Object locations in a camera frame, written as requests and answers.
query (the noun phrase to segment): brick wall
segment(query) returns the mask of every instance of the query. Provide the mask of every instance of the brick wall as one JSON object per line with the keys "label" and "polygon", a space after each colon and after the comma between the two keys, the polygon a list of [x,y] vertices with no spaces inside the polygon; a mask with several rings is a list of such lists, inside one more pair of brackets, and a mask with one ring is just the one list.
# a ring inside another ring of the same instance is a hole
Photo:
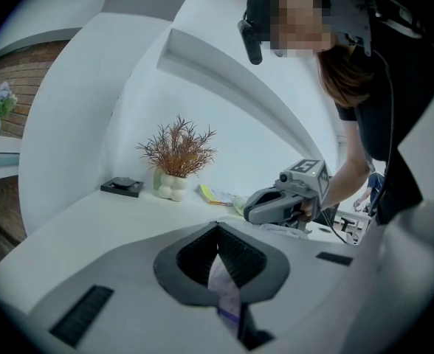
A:
{"label": "brick wall", "polygon": [[28,46],[0,57],[0,84],[7,81],[18,97],[15,110],[2,119],[1,134],[22,137],[38,87],[67,43],[56,41]]}

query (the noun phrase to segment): headset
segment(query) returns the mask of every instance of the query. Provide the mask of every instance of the headset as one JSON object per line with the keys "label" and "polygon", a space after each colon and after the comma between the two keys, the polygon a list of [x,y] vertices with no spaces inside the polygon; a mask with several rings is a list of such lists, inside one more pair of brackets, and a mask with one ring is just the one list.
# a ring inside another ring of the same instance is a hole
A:
{"label": "headset", "polygon": [[[322,2],[323,20],[328,20],[332,32],[337,34],[338,44],[345,46],[360,46],[367,56],[372,52],[378,56],[385,65],[385,72],[390,86],[391,120],[390,120],[390,146],[385,171],[385,182],[375,201],[371,204],[369,214],[376,210],[386,190],[391,176],[391,159],[394,152],[395,132],[395,103],[394,87],[390,76],[390,67],[383,55],[371,44],[371,21],[377,20],[392,29],[411,38],[422,38],[425,28],[421,21],[406,7],[395,0],[319,0]],[[272,42],[269,33],[272,15],[277,14],[279,0],[247,0],[247,10],[238,22],[238,30],[244,41],[244,46],[251,64],[258,65],[263,61],[261,44],[270,42],[273,50],[279,50],[278,44]]]}

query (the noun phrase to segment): white counter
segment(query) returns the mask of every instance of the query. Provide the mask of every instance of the white counter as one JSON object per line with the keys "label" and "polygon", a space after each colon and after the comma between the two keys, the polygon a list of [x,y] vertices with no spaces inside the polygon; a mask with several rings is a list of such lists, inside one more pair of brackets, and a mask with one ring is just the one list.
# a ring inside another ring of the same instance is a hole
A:
{"label": "white counter", "polygon": [[[29,313],[55,286],[107,251],[222,218],[244,222],[232,207],[206,204],[191,191],[181,203],[146,190],[139,198],[93,192],[56,215],[0,262],[0,299]],[[340,242],[318,226],[309,224],[310,239]]]}

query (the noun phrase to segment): woman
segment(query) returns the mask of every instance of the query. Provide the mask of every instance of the woman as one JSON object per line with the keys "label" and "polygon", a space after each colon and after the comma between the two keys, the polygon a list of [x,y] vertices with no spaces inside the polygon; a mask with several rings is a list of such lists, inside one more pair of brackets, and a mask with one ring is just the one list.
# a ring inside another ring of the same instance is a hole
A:
{"label": "woman", "polygon": [[[261,5],[257,10],[253,9],[255,1],[261,0],[248,1],[247,20],[258,21],[255,15],[270,16],[262,12],[270,9],[271,47],[296,50],[296,54],[298,50],[310,50],[317,56],[320,81],[334,99],[342,120],[347,159],[331,179],[322,208],[344,201],[366,182],[369,167],[364,149],[373,159],[387,162],[390,158],[377,223],[387,223],[397,212],[419,203],[421,193],[397,147],[434,96],[434,48],[422,39],[407,37],[372,21],[373,54],[367,57],[362,47],[339,45],[337,36],[323,25],[323,13],[329,11],[330,0],[271,0],[266,8]],[[390,155],[391,89],[395,130]],[[310,216],[311,204],[304,205],[303,210]]]}

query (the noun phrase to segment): black slot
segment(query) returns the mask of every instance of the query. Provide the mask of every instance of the black slot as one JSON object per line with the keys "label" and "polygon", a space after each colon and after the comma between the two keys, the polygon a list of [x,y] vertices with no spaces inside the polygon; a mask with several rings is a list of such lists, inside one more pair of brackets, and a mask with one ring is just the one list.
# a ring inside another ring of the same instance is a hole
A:
{"label": "black slot", "polygon": [[321,260],[329,261],[331,263],[338,263],[339,265],[349,266],[352,257],[341,256],[339,254],[327,253],[326,251],[320,252],[316,258],[320,258]]}
{"label": "black slot", "polygon": [[92,286],[49,332],[76,347],[113,293],[110,288]]}

